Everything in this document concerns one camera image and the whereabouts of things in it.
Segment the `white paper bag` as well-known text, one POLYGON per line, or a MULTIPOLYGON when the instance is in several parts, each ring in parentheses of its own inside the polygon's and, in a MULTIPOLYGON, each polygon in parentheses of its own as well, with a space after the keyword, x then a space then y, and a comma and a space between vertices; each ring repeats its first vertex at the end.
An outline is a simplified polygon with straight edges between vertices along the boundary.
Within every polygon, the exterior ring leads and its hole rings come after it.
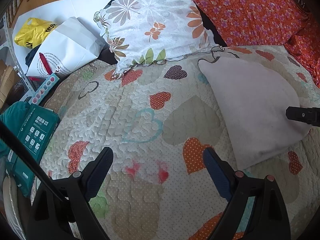
POLYGON ((98 58, 104 47, 77 18, 70 17, 55 28, 37 50, 26 76, 49 76, 40 54, 46 58, 52 72, 62 78, 98 58))

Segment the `white metal shelf rack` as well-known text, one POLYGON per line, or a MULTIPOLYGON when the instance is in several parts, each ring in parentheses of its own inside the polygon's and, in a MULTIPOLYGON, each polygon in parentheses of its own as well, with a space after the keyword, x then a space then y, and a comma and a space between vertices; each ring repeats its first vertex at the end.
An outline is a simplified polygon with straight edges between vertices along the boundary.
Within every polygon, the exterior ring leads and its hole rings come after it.
POLYGON ((20 100, 27 101, 35 95, 35 89, 34 85, 32 85, 31 81, 26 77, 16 57, 12 39, 13 29, 9 28, 8 19, 8 13, 5 12, 1 18, 1 60, 3 60, 6 65, 13 66, 14 71, 21 78, 25 94, 20 100))

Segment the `heart-patterned quilted bedspread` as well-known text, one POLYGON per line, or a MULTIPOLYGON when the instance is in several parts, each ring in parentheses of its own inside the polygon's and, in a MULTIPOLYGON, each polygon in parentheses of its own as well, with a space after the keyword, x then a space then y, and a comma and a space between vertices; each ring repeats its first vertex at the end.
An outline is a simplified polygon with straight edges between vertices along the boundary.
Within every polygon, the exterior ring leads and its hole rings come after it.
POLYGON ((115 67, 95 60, 72 73, 45 106, 61 122, 41 159, 53 179, 83 170, 100 151, 114 152, 89 203, 111 239, 206 239, 227 202, 202 152, 212 146, 236 168, 227 126, 199 59, 257 62, 278 72, 303 106, 319 106, 308 71, 282 46, 213 47, 209 53, 154 63, 112 79, 115 67))

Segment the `red floral pillow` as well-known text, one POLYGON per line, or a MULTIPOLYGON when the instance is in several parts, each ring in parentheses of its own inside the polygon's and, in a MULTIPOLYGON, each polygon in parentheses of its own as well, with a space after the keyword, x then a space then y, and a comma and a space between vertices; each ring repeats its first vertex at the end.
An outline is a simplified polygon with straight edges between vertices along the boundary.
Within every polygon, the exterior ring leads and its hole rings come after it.
POLYGON ((193 0, 227 46, 283 45, 309 15, 294 0, 193 0))

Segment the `white floral pillow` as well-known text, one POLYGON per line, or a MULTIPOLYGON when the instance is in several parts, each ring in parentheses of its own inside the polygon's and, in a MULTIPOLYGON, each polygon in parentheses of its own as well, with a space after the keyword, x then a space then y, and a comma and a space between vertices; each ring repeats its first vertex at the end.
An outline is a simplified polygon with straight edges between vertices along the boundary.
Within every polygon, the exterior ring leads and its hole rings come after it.
POLYGON ((115 78, 136 65, 207 52, 216 46, 193 0, 113 0, 93 20, 117 61, 115 78))

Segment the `yellow plastic bag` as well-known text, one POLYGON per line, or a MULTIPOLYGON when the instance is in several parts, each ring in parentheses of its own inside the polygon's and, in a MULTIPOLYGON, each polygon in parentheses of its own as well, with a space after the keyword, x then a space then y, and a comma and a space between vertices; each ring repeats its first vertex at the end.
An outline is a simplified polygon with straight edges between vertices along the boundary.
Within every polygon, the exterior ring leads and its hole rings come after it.
POLYGON ((41 45, 46 37, 57 27, 55 22, 39 18, 28 18, 14 37, 14 42, 25 48, 33 49, 41 45))

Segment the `light blue patterned box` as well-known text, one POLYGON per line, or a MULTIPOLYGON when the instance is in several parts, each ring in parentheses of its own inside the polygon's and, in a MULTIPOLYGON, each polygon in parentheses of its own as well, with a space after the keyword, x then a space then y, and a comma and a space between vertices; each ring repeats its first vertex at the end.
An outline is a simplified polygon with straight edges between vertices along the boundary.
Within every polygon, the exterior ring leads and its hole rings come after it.
POLYGON ((57 83, 60 81, 60 78, 55 73, 50 74, 46 78, 35 77, 33 79, 35 79, 39 86, 35 94, 31 96, 28 103, 35 105, 43 103, 49 93, 53 91, 53 88, 56 87, 57 83))

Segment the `teal cardboard box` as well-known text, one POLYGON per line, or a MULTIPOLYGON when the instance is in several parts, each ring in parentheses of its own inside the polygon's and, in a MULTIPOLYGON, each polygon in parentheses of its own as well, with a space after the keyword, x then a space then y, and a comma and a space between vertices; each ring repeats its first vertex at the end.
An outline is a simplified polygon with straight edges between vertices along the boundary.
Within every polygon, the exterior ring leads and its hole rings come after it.
MULTIPOLYGON (((60 118, 50 109, 19 101, 1 114, 1 122, 19 139, 35 161, 40 163, 60 118)), ((3 141, 1 157, 6 157, 5 169, 13 176, 21 193, 29 198, 35 174, 3 141)))

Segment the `pale pink garment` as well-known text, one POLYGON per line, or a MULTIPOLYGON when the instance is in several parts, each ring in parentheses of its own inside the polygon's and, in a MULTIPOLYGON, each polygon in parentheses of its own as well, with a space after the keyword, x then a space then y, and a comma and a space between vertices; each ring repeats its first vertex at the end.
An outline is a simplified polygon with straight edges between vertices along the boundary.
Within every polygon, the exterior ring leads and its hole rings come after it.
POLYGON ((230 57, 201 59, 198 66, 214 92, 238 169, 270 159, 308 134, 310 125, 286 117, 300 101, 278 72, 230 57))

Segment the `red floral blanket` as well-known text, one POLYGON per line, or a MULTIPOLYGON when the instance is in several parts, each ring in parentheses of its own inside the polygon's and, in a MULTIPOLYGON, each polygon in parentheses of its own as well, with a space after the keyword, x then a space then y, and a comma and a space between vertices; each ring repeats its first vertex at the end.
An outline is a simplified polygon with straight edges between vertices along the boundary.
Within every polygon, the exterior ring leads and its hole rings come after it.
POLYGON ((311 75, 313 82, 319 88, 319 52, 320 35, 319 23, 313 15, 306 25, 284 44, 286 50, 311 75))

